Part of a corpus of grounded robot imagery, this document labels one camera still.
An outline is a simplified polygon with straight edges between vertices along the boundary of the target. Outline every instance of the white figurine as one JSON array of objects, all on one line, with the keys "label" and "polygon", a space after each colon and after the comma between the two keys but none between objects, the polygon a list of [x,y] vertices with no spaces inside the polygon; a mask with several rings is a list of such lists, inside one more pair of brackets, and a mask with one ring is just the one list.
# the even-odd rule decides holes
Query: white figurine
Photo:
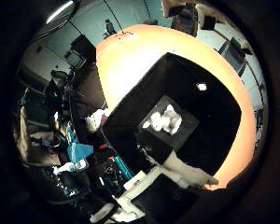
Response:
[{"label": "white figurine", "polygon": [[181,124],[181,116],[175,112],[172,105],[168,105],[163,115],[160,112],[155,112],[150,116],[150,119],[143,124],[143,128],[146,129],[151,125],[151,128],[159,132],[164,130],[170,135],[175,134]]}]

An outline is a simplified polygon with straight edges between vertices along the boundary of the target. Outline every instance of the blue object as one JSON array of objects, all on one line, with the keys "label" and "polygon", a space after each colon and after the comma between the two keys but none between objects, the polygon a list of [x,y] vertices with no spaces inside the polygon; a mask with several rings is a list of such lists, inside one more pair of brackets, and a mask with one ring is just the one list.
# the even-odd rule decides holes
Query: blue object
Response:
[{"label": "blue object", "polygon": [[71,162],[77,163],[86,159],[93,153],[93,146],[80,144],[76,139],[76,134],[70,126],[67,127],[67,154]]},{"label": "blue object", "polygon": [[118,165],[118,167],[121,170],[123,176],[127,179],[132,179],[132,177],[133,177],[132,174],[130,173],[128,168],[125,166],[125,164],[123,163],[121,158],[120,157],[114,157],[114,161]]}]

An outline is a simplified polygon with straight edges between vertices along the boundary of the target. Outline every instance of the white plastic part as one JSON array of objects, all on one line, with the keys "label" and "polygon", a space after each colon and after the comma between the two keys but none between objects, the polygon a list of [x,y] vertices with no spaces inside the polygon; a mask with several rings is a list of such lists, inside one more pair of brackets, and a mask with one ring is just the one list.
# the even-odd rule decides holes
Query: white plastic part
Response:
[{"label": "white plastic part", "polygon": [[137,175],[135,176],[137,178],[132,178],[129,181],[131,183],[127,185],[128,190],[126,190],[117,199],[117,202],[121,206],[121,208],[128,213],[136,214],[136,218],[143,217],[145,213],[132,204],[132,199],[136,198],[138,195],[144,192],[161,174],[168,176],[182,189],[186,189],[189,186],[189,184],[182,179],[181,175],[166,170],[160,166],[155,166],[147,175],[143,175],[143,171],[140,171],[137,174],[138,177]]},{"label": "white plastic part", "polygon": [[217,185],[218,181],[200,168],[185,164],[180,160],[174,151],[169,155],[163,164],[167,169],[180,174],[187,183],[193,187],[204,185]]},{"label": "white plastic part", "polygon": [[65,165],[61,167],[54,166],[53,173],[58,175],[61,172],[68,171],[68,172],[74,172],[78,170],[83,170],[87,167],[87,163],[85,160],[80,160],[77,163],[67,162]]},{"label": "white plastic part", "polygon": [[115,219],[117,222],[131,222],[137,219],[137,216],[135,213],[127,213],[123,211],[122,209],[119,209],[113,216],[113,219]]},{"label": "white plastic part", "polygon": [[153,113],[150,119],[143,124],[142,128],[146,129],[151,125],[151,128],[156,132],[164,130],[173,135],[178,131],[181,122],[181,116],[175,112],[172,105],[168,105],[163,115],[160,112]]},{"label": "white plastic part", "polygon": [[91,116],[86,117],[86,127],[89,132],[94,133],[100,127],[102,122],[102,116],[109,117],[110,111],[108,108],[105,110],[98,109]]},{"label": "white plastic part", "polygon": [[196,84],[196,87],[197,87],[197,89],[200,90],[200,91],[207,91],[207,86],[206,86],[205,83],[197,83],[197,84]]},{"label": "white plastic part", "polygon": [[143,171],[140,171],[137,175],[135,175],[132,179],[130,179],[128,182],[126,182],[123,187],[126,190],[131,189],[133,186],[137,185],[137,183],[141,180],[143,180],[144,178],[146,178],[147,175],[146,173],[144,173]]},{"label": "white plastic part", "polygon": [[99,220],[104,218],[106,215],[108,215],[110,213],[110,211],[112,210],[113,207],[114,207],[114,204],[112,204],[112,203],[105,204],[97,213],[95,213],[91,217],[91,219],[90,219],[91,223],[98,222]]}]

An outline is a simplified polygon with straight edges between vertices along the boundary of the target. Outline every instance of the ceiling light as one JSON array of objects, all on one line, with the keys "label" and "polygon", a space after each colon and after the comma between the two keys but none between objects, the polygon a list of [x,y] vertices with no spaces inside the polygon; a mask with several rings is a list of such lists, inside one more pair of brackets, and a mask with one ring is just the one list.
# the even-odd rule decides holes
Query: ceiling light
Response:
[{"label": "ceiling light", "polygon": [[47,20],[46,24],[48,24],[49,22],[51,22],[55,17],[57,17],[62,11],[64,11],[67,7],[71,6],[74,2],[73,1],[69,1],[67,3],[65,3],[63,6],[61,6],[60,8],[58,8]]}]

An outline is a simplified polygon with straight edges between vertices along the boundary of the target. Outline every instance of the white wall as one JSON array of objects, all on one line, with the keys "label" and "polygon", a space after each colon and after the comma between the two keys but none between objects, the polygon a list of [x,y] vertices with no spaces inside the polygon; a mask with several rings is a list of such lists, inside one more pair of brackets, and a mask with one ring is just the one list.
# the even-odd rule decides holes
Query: white wall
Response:
[{"label": "white wall", "polygon": [[152,20],[158,20],[160,26],[171,27],[173,19],[162,16],[161,0],[147,0],[147,7]]},{"label": "white wall", "polygon": [[40,76],[49,81],[51,79],[50,71],[52,69],[69,72],[69,64],[46,48],[47,42],[48,39],[42,39],[28,47],[23,55],[21,66],[27,75]]},{"label": "white wall", "polygon": [[[147,9],[142,0],[108,0],[107,3],[112,8],[123,29],[134,24],[143,23],[148,19]],[[104,1],[96,0],[80,9],[72,19],[72,23],[95,46],[104,40],[106,19],[110,19],[117,32],[120,30]],[[64,56],[70,49],[71,42],[78,36],[79,32],[68,23],[52,36],[48,46]]]}]

